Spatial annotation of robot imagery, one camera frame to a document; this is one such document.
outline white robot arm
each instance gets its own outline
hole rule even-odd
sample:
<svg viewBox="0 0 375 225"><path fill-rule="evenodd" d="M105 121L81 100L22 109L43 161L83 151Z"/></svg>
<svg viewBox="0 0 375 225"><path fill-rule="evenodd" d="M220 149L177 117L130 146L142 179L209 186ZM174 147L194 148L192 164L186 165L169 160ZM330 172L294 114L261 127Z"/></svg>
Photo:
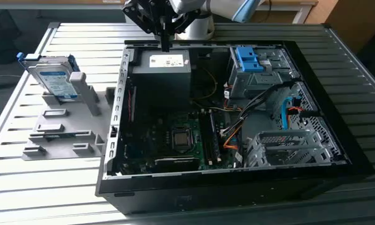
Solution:
<svg viewBox="0 0 375 225"><path fill-rule="evenodd" d="M127 0L122 12L161 42L161 50L169 51L169 39L174 34L183 39L206 37L208 15L217 14L244 23L261 0Z"/></svg>

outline motherboard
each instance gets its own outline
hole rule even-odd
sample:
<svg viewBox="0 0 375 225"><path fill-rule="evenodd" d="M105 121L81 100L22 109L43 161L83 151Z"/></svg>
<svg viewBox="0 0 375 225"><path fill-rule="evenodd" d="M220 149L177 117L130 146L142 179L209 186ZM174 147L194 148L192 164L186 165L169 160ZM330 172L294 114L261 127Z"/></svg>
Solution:
<svg viewBox="0 0 375 225"><path fill-rule="evenodd" d="M167 173L232 167L232 154L218 145L220 111L150 113L142 129L126 134L126 174Z"/></svg>

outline black cable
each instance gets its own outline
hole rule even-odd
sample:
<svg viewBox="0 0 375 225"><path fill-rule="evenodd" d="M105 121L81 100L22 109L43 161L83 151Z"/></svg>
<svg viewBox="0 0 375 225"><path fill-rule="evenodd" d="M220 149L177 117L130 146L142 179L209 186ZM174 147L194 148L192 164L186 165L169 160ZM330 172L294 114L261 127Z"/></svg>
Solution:
<svg viewBox="0 0 375 225"><path fill-rule="evenodd" d="M237 127L240 125L240 123L242 123L242 121L248 117L250 109L253 109L254 107L257 107L258 105L261 105L265 102L266 98L270 96L273 91L276 91L278 88L293 86L294 82L296 82L296 80L290 80L290 81L282 82L281 84L274 84L266 90L264 90L260 94L257 94L257 96L254 96L249 100L248 104L241 109L241 112L237 116L237 120L222 131L222 134L226 134L232 130L232 128Z"/></svg>
<svg viewBox="0 0 375 225"><path fill-rule="evenodd" d="M265 22L265 21L268 20L268 17L269 17L269 15L270 15L270 10L272 10L272 0L268 0L268 11L266 11L266 16L264 17L264 19L261 19L261 20L258 21L258 23L262 23L262 22Z"/></svg>

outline motherboard chip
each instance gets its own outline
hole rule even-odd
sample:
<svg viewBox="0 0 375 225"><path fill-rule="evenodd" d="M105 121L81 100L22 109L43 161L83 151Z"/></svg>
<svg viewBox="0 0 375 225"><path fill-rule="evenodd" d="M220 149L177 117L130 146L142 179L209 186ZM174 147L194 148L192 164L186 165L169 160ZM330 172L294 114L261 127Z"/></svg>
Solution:
<svg viewBox="0 0 375 225"><path fill-rule="evenodd" d="M188 128L171 130L171 149L178 153L192 149L192 131Z"/></svg>

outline yellow cable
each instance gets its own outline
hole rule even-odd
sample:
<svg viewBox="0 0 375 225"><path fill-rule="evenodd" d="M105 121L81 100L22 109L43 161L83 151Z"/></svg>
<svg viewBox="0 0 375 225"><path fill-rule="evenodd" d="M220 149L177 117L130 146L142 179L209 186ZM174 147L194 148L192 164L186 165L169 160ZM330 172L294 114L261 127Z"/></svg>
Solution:
<svg viewBox="0 0 375 225"><path fill-rule="evenodd" d="M201 100L201 99L205 99L205 98L210 97L210 96L213 95L213 93L216 92L216 90L217 90L217 81L214 80L213 75L209 73L209 71L208 71L206 69L204 69L204 68L201 68L201 69L208 73L208 75L209 75L210 78L212 78L212 81L213 81L213 90L212 90L212 92L210 92L209 95L205 95L205 96L202 96L202 97L193 98L194 100Z"/></svg>

